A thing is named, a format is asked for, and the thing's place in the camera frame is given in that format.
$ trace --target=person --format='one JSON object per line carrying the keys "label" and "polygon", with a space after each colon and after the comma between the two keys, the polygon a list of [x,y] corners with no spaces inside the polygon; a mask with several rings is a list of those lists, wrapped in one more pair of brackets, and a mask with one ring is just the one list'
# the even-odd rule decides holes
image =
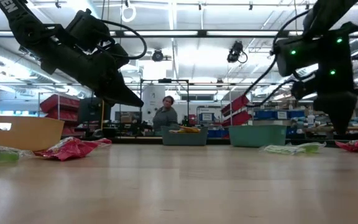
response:
{"label": "person", "polygon": [[154,131],[161,131],[162,126],[174,126],[178,124],[178,114],[172,108],[173,102],[172,96],[166,96],[162,100],[163,106],[155,112],[153,118]]}

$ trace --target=black cable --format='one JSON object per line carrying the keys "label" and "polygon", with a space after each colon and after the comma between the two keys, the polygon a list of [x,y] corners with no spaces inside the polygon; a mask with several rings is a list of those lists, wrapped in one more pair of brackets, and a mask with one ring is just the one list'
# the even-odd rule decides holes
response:
{"label": "black cable", "polygon": [[[273,39],[273,49],[275,47],[276,41],[278,39],[278,36],[284,31],[284,29],[291,24],[291,22],[295,21],[297,18],[306,15],[307,13],[309,13],[309,10],[302,12],[301,14],[296,15],[295,17],[293,17],[292,19],[290,19],[289,21],[287,21],[286,23],[284,23],[284,25],[280,28],[280,30],[277,32],[276,36]],[[253,82],[253,84],[251,84],[250,87],[248,87],[248,89],[244,92],[244,96],[246,96],[252,89],[253,87],[255,87],[256,84],[258,84],[258,82],[261,81],[261,79],[263,79],[273,68],[273,66],[275,65],[275,63],[277,62],[277,54],[275,54],[273,62],[270,64],[270,66],[266,69],[266,71],[255,81]],[[255,107],[260,107],[262,106],[267,100],[269,100],[270,97],[272,97],[274,95],[274,93],[276,91],[278,91],[279,88],[276,88],[269,96],[266,97],[266,99],[264,99],[261,103],[256,104],[256,105],[247,105],[246,107],[250,107],[250,108],[255,108]]]}
{"label": "black cable", "polygon": [[276,41],[277,41],[277,39],[278,39],[278,35],[281,34],[281,33],[284,31],[284,29],[285,29],[288,25],[291,24],[291,22],[295,21],[295,20],[296,20],[297,18],[299,18],[299,17],[302,17],[302,16],[306,15],[307,13],[309,13],[309,10],[306,10],[305,12],[302,12],[301,14],[298,14],[298,15],[294,16],[292,19],[290,19],[289,21],[287,21],[286,23],[284,23],[284,25],[280,28],[280,30],[277,32],[276,36],[275,36],[274,39],[273,39],[273,47],[274,47],[274,45],[276,44]]}
{"label": "black cable", "polygon": [[295,80],[288,80],[288,81],[285,81],[281,84],[279,84],[279,86],[274,89],[271,94],[269,94],[269,96],[267,96],[262,102],[260,102],[260,104],[258,105],[247,105],[246,107],[248,108],[256,108],[256,107],[260,107],[261,105],[263,105],[264,103],[266,103],[266,101],[268,101],[279,89],[281,89],[281,87],[283,87],[284,85],[286,84],[289,84],[289,83],[295,83],[296,81]]}
{"label": "black cable", "polygon": [[[147,44],[146,44],[146,41],[145,41],[144,38],[143,38],[138,32],[136,32],[134,29],[132,29],[132,28],[130,28],[130,27],[128,27],[128,26],[125,26],[125,25],[123,25],[123,24],[119,24],[119,23],[117,23],[117,22],[105,21],[105,20],[102,20],[102,19],[101,19],[101,21],[104,22],[105,24],[111,24],[111,25],[114,25],[114,26],[122,27],[122,28],[124,28],[124,29],[126,29],[126,30],[128,30],[128,31],[131,31],[132,33],[134,33],[134,34],[142,41],[143,46],[144,46],[143,52],[142,52],[140,55],[138,55],[138,56],[116,55],[116,54],[112,54],[111,52],[108,52],[109,55],[112,55],[112,56],[115,56],[115,57],[126,58],[126,59],[130,59],[130,60],[135,60],[135,59],[140,59],[140,58],[142,58],[142,57],[147,53]],[[106,51],[106,50],[104,50],[104,49],[103,49],[102,47],[100,47],[100,46],[97,46],[97,48],[98,48],[99,50]]]}
{"label": "black cable", "polygon": [[248,55],[243,51],[242,52],[245,56],[246,56],[246,60],[245,61],[243,61],[243,62],[241,62],[240,60],[237,60],[239,63],[246,63],[246,62],[248,62]]}

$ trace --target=green plastic bag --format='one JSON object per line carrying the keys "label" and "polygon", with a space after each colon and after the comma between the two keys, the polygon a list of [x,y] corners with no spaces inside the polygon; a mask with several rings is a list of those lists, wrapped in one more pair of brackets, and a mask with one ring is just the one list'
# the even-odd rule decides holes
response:
{"label": "green plastic bag", "polygon": [[300,144],[298,146],[265,146],[261,151],[277,154],[296,155],[299,153],[311,154],[318,153],[318,151],[326,146],[326,143],[320,144],[318,142]]}
{"label": "green plastic bag", "polygon": [[31,151],[0,146],[0,162],[15,162],[21,157],[34,157],[34,153]]}

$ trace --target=yellow object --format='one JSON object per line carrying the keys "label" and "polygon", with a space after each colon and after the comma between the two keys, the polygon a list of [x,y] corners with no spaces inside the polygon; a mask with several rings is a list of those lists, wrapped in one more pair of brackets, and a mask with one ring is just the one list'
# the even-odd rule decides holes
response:
{"label": "yellow object", "polygon": [[186,133],[200,133],[201,130],[198,128],[189,128],[189,127],[184,127],[184,126],[179,126],[180,128],[184,129],[186,131]]}

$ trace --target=cardboard box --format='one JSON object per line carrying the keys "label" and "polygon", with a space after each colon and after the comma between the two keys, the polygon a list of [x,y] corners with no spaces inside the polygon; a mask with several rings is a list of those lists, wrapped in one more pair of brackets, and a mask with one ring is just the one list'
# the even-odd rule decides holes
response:
{"label": "cardboard box", "polygon": [[10,124],[8,131],[0,130],[0,146],[40,151],[60,141],[64,121],[50,118],[0,116],[0,124]]}

